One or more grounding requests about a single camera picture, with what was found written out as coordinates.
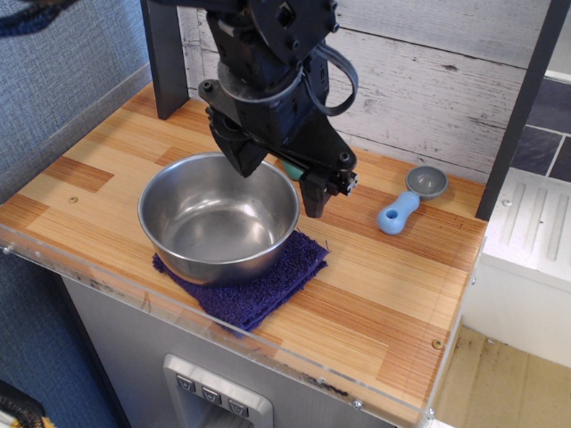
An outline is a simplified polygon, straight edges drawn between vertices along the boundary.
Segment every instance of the wooden countertop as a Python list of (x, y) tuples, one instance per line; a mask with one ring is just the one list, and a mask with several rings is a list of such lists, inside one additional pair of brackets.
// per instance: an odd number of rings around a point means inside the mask
[[(165, 165), (218, 150), (204, 107), (190, 101), (159, 120), (148, 86), (0, 207), (0, 223), (8, 226), (0, 237), (7, 243), (16, 235), (39, 241), (43, 264), (87, 272), (93, 284), (109, 286), (112, 280), (99, 277), (97, 269), (82, 270), (86, 263), (141, 284), (152, 295), (170, 298), (173, 313), (182, 310), (173, 301), (197, 308), (192, 297), (154, 271), (137, 201)], [(447, 192), (422, 202), (400, 235), (385, 235), (377, 228), (377, 213), (406, 190), (411, 165), (355, 152), (360, 183), (353, 194), (331, 198), (323, 218), (302, 215), (299, 221), (302, 232), (331, 250), (328, 267), (254, 334), (342, 374), (331, 382), (336, 388), (380, 415), (406, 421), (410, 416), (402, 406), (392, 408), (375, 390), (404, 407), (430, 404), (446, 349), (436, 349), (433, 341), (451, 338), (486, 227), (474, 217), (484, 188), (450, 177)], [(50, 257), (47, 248), (54, 249)], [(129, 293), (123, 287), (120, 295), (128, 300)], [(311, 373), (289, 352), (277, 348), (266, 355)]]

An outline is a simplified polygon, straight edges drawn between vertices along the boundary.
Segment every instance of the button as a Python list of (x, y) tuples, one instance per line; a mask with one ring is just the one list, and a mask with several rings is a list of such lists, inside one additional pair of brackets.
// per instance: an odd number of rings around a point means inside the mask
[(241, 417), (248, 417), (248, 407), (246, 407), (244, 404), (240, 404), (237, 401), (229, 399), (228, 407), (230, 408), (230, 411), (232, 411), (233, 413), (236, 413)]
[(186, 379), (182, 377), (180, 374), (177, 374), (177, 383), (178, 386), (181, 387), (183, 390), (187, 390), (189, 392), (195, 392), (196, 388), (194, 386), (194, 382), (190, 379)]
[(222, 399), (220, 398), (220, 394), (213, 390), (209, 390), (208, 388), (203, 387), (203, 397), (205, 397), (210, 403), (214, 404), (221, 404)]

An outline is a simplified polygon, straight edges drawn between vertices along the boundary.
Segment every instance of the gray fabric wall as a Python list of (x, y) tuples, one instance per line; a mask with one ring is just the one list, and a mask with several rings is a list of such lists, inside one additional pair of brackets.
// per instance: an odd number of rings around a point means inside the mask
[[(0, 15), (24, 5), (0, 0)], [(149, 81), (138, 0), (82, 0), (0, 40), (0, 203)]]
[[(0, 0), (0, 16), (24, 3)], [(0, 203), (151, 79), (139, 0), (82, 0), (48, 29), (0, 39)], [(0, 379), (58, 428), (117, 428), (58, 277), (0, 253)]]

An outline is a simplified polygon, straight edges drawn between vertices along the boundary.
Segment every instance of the metal control panel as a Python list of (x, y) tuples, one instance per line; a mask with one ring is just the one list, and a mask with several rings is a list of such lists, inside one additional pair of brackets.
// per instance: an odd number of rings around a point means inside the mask
[(272, 404), (260, 394), (172, 354), (163, 371), (181, 428), (273, 428)]

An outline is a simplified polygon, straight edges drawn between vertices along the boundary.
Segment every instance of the black cable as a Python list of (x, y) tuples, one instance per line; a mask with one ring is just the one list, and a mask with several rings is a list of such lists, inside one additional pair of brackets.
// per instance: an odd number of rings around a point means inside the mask
[(77, 1), (60, 0), (49, 4), (33, 4), (12, 15), (0, 17), (0, 38), (37, 33)]
[(344, 102), (337, 105), (336, 107), (326, 107), (317, 98), (317, 96), (315, 96), (313, 88), (311, 87), (310, 78), (307, 75), (307, 73), (303, 72), (302, 75), (303, 83), (305, 84), (305, 89), (313, 104), (318, 108), (319, 111), (321, 111), (323, 114), (327, 116), (338, 116), (346, 112), (355, 101), (355, 98), (357, 97), (357, 89), (359, 88), (359, 76), (357, 74), (357, 71), (355, 70), (355, 67), (353, 67), (353, 64), (351, 64), (349, 60), (347, 60), (347, 58), (342, 56), (333, 47), (328, 46), (325, 43), (321, 43), (315, 48), (315, 53), (319, 55), (321, 58), (335, 65), (351, 81), (352, 85), (351, 95), (349, 95), (349, 97)]
[(42, 416), (24, 402), (0, 396), (0, 410), (15, 417), (22, 428), (45, 428)]

